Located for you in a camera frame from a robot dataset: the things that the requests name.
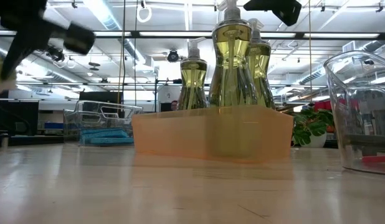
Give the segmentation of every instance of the ceiling duct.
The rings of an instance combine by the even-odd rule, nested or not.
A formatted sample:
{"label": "ceiling duct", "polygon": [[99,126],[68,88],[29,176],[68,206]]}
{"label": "ceiling duct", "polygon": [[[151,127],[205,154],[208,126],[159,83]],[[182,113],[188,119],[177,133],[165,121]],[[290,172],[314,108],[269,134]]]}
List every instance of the ceiling duct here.
{"label": "ceiling duct", "polygon": [[[359,42],[357,40],[354,40],[346,45],[343,46],[343,52],[351,51],[351,50],[364,50],[367,52],[375,53],[378,49],[385,46],[385,40],[375,40],[372,42],[366,41],[365,44],[362,42]],[[295,83],[292,85],[305,85],[306,83],[310,82],[311,80],[314,80],[316,78],[322,77],[325,75],[325,69],[323,68],[323,63],[320,63],[319,66],[315,67],[314,72],[310,74],[310,70],[303,73],[301,78],[299,78]],[[283,87],[275,91],[274,95],[283,95],[286,92],[290,91],[292,88],[290,87]]]}
{"label": "ceiling duct", "polygon": [[[108,7],[107,0],[83,0],[83,3],[107,30],[123,30]],[[136,60],[136,63],[145,63],[144,56],[136,49],[130,39],[125,39],[123,43],[121,39],[118,39],[118,41],[129,55]]]}

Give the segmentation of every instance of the ceiling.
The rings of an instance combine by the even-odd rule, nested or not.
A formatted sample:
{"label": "ceiling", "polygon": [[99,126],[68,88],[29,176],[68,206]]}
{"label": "ceiling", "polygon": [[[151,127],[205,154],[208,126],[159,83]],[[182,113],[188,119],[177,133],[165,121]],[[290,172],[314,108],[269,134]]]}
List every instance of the ceiling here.
{"label": "ceiling", "polygon": [[[102,0],[107,3],[111,13],[119,24],[123,24],[123,1]],[[48,0],[48,8],[44,17],[63,26],[68,26],[71,21],[82,24],[91,30],[106,30],[105,26],[98,20],[83,1],[76,1],[77,8],[73,8],[72,1]],[[238,1],[242,6],[247,1]],[[308,16],[308,0],[300,0],[303,6],[298,22],[291,27],[282,24],[281,21],[271,12],[247,12],[241,8],[243,19],[258,18],[265,26],[264,31],[289,31],[289,32],[385,32],[385,1],[384,10],[375,12],[379,7],[379,0],[326,0],[326,11],[321,12],[322,0],[311,0],[311,20]],[[218,19],[222,19],[222,13],[214,11],[213,0],[146,0],[146,6],[152,10],[151,19],[147,22],[140,22],[136,19],[136,6],[140,1],[126,1],[125,8],[125,30],[204,30],[210,31],[214,28]],[[141,10],[142,19],[148,15],[148,10]],[[0,47],[8,49],[11,38],[0,37]],[[159,75],[160,80],[166,78],[179,78],[180,74],[177,66],[170,69],[166,64],[166,55],[169,50],[177,50],[182,57],[187,56],[187,39],[130,39],[137,51],[141,54],[152,57],[154,60],[151,69],[136,71],[133,59],[125,53],[125,82],[153,83],[155,77]],[[270,84],[294,84],[303,74],[312,68],[321,66],[330,57],[340,53],[342,46],[348,40],[271,40],[272,56],[269,66]],[[51,45],[62,48],[62,41],[58,39],[50,40]],[[111,83],[118,83],[119,75],[123,75],[121,68],[121,48],[122,45],[117,39],[97,39],[90,53],[86,56],[77,55],[73,52],[64,50],[67,59],[64,63],[54,65],[51,59],[44,54],[35,53],[28,57],[29,62],[50,70],[55,68],[57,73],[65,77],[72,77],[75,82],[99,82],[107,78]],[[206,83],[211,82],[215,64],[215,53],[211,39],[199,43],[201,58],[206,60],[209,65],[206,76]],[[99,71],[91,71],[88,63],[99,63]],[[160,72],[161,67],[169,70]],[[72,82],[64,79],[59,80],[53,77],[50,82]],[[313,80],[314,85],[326,85],[324,77]],[[117,86],[101,86],[92,90],[115,90]],[[126,86],[125,89],[133,89],[133,86]],[[152,86],[138,87],[139,90],[151,90]]]}

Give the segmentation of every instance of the green plant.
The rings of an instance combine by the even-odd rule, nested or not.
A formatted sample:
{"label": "green plant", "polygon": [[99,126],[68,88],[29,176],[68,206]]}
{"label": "green plant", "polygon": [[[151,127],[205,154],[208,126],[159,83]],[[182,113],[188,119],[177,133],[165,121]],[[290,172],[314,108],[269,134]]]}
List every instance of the green plant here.
{"label": "green plant", "polygon": [[333,115],[328,110],[313,108],[301,110],[294,116],[293,143],[301,146],[310,144],[310,136],[321,136],[326,133],[327,126],[333,126]]}

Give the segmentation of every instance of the clear plastic bottle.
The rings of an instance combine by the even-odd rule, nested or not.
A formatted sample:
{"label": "clear plastic bottle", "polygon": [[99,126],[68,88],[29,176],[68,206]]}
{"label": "clear plastic bottle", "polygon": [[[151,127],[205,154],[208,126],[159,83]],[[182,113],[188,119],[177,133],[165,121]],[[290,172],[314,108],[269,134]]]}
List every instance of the clear plastic bottle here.
{"label": "clear plastic bottle", "polygon": [[240,18],[237,0],[225,0],[224,21],[213,31],[216,67],[209,90],[209,106],[256,105],[256,89],[249,72],[248,56],[252,28]]}
{"label": "clear plastic bottle", "polygon": [[248,64],[256,88],[257,104],[275,109],[273,94],[267,80],[272,48],[260,37],[260,30],[264,25],[258,19],[250,19],[249,22],[252,24],[253,31]]}
{"label": "clear plastic bottle", "polygon": [[190,110],[207,108],[204,91],[207,63],[200,59],[198,43],[205,40],[204,37],[191,40],[188,47],[188,58],[181,64],[182,87],[179,97],[178,110]]}

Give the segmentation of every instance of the clear plastic container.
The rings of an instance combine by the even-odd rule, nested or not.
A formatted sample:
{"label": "clear plastic container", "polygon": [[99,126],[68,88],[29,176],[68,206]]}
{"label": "clear plastic container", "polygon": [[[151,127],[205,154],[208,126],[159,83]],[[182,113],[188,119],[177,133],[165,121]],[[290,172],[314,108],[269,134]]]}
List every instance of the clear plastic container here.
{"label": "clear plastic container", "polygon": [[133,144],[131,117],[139,106],[78,101],[74,111],[64,110],[64,142],[83,146]]}
{"label": "clear plastic container", "polygon": [[324,68],[343,167],[385,174],[385,59],[352,51]]}

